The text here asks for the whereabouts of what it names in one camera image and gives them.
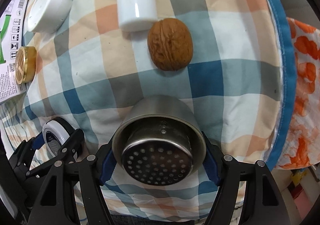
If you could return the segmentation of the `black white round container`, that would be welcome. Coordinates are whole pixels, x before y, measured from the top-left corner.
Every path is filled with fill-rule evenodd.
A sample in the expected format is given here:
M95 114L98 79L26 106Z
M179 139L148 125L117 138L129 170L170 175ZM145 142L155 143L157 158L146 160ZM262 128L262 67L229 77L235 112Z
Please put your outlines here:
M75 129L63 118L55 117L42 127L44 143L50 154L55 157Z

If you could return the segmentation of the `steel tea strainer cup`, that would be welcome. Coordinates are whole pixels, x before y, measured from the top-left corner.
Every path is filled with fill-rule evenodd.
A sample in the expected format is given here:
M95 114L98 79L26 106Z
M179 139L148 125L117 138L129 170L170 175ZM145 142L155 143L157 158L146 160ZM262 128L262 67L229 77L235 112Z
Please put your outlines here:
M184 102L152 95L129 111L112 137L112 152L133 179L160 187L193 174L205 159L206 143Z

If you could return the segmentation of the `brown walnut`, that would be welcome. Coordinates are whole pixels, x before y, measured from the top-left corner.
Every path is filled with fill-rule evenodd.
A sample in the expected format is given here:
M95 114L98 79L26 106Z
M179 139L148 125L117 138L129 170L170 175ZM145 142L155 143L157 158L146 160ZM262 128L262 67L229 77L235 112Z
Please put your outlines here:
M188 27L176 18L165 18L148 32L148 50L154 65L163 71L185 68L193 58L193 41Z

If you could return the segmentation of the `gold lid tin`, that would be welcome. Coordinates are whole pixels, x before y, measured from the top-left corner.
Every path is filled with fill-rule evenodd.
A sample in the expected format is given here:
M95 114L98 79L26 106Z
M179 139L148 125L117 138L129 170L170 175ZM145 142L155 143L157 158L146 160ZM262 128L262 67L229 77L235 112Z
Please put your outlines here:
M20 47L15 59L15 80L17 84L31 82L36 72L37 51L33 46Z

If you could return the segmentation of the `orange white patterned cloth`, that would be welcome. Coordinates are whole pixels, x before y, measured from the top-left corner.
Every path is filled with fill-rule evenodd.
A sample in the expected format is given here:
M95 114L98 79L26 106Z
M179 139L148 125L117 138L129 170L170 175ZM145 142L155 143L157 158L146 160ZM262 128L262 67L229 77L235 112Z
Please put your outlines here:
M278 169L319 163L319 29L287 18L297 69L295 104Z

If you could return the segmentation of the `plaid blanket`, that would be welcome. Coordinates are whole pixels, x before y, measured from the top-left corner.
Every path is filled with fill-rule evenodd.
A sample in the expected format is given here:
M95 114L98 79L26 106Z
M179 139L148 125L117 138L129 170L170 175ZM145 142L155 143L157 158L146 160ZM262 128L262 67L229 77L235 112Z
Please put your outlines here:
M136 224L229 224L240 182L246 183L242 223L289 223L271 175L289 128L297 78L280 0L156 0L158 21L176 18L191 34L193 58L178 71L154 65L150 29L120 29L117 0L73 0L52 34L28 31L34 2L27 3L22 44L36 48L35 76L17 99L1 105L1 122L9 138L28 142L61 117L83 130L84 151L75 161L55 162L43 178L5 190L10 158L1 150L1 187L17 209L16 216L1 209L3 224L80 224L75 191L89 224L114 224L115 216L134 217ZM133 179L117 163L100 185L99 148L112 144L132 107L152 95L184 102L201 133L218 144L218 187L203 164L184 180L157 187Z

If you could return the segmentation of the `white cardboard box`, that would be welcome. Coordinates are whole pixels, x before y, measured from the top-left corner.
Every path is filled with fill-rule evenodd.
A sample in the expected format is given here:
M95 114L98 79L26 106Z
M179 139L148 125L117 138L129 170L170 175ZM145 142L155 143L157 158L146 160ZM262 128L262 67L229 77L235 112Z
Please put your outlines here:
M15 60L22 45L23 22L28 0L11 0L1 16L0 102L26 91L25 84L17 84Z

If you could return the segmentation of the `white round jar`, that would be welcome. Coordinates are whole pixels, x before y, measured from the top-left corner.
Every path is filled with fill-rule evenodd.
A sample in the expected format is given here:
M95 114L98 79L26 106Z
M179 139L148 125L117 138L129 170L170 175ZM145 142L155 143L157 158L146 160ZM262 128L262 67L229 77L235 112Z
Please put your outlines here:
M59 29L73 0L35 0L27 19L28 31L52 34Z

